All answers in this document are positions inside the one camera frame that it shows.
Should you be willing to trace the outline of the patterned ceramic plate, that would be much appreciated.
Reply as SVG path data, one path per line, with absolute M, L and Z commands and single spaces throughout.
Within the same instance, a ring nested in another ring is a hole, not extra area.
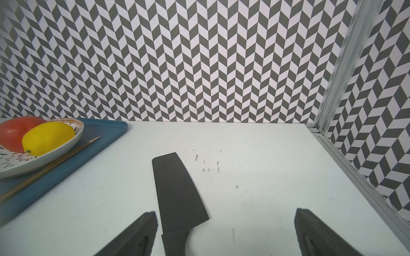
M 64 123 L 73 128 L 75 136 L 65 144 L 42 156 L 32 156 L 27 153 L 14 153 L 1 147 L 1 179 L 21 176 L 56 160 L 69 152 L 81 139 L 85 124 L 74 118 L 59 118 L 47 120 L 48 123 Z

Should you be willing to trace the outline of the black cleaver knife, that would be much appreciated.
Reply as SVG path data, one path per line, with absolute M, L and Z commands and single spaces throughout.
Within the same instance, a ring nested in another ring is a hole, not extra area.
M 152 160 L 165 255 L 184 256 L 191 229 L 209 220 L 201 196 L 177 153 Z

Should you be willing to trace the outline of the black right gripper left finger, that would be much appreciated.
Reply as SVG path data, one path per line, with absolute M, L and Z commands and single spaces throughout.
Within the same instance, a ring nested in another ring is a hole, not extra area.
M 96 256 L 150 256 L 157 230 L 156 213 L 145 212 Z

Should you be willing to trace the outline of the wooden chopstick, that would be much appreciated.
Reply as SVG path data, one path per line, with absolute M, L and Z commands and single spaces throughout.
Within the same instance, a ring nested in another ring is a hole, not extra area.
M 91 144 L 93 144 L 95 141 L 97 141 L 100 138 L 101 138 L 101 136 L 98 136 L 94 139 L 91 139 L 91 140 L 87 141 L 84 145 L 76 148 L 75 150 L 69 151 L 67 154 L 65 154 L 65 155 L 61 156 L 60 158 L 58 158 L 58 159 L 48 163 L 47 165 L 45 165 L 44 168 L 42 168 L 40 171 L 38 171 L 37 174 L 35 174 L 35 175 L 31 176 L 30 178 L 26 179 L 25 181 L 23 181 L 19 185 L 14 186 L 8 192 L 1 194 L 1 204 L 8 201 L 12 197 L 16 196 L 21 191 L 23 191 L 25 188 L 27 188 L 28 186 L 33 184 L 35 181 L 38 181 L 40 178 L 42 178 L 43 176 L 45 176 L 46 174 L 48 174 L 49 172 L 54 170 L 56 167 L 58 167 L 59 165 L 61 165 L 62 163 L 64 163 L 65 161 L 67 161 L 68 159 L 73 157 L 74 155 L 76 155 L 77 153 L 81 152 L 83 149 L 87 148 L 88 146 L 90 146 Z

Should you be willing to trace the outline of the red tomato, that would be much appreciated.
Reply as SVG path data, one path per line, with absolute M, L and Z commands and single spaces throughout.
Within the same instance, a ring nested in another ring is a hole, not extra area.
M 15 153 L 24 153 L 22 138 L 38 125 L 46 123 L 40 117 L 16 117 L 1 123 L 1 146 Z

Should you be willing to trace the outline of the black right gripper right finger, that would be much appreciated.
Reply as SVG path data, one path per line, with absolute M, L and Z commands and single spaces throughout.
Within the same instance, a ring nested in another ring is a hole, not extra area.
M 303 256 L 362 256 L 309 209 L 298 208 L 294 224 Z

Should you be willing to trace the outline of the yellow lemon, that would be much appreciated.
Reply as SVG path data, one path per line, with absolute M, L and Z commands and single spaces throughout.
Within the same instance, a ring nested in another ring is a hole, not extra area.
M 42 156 L 75 137 L 74 129 L 65 123 L 46 122 L 28 131 L 23 139 L 24 152 Z

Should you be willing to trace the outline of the aluminium corner frame post right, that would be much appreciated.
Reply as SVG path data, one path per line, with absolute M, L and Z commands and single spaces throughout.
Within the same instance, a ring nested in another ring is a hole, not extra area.
M 359 1 L 349 26 L 347 38 L 342 44 L 328 88 L 315 119 L 315 128 L 327 135 L 341 98 L 346 91 L 357 61 L 362 54 L 373 24 L 381 10 L 383 1 Z

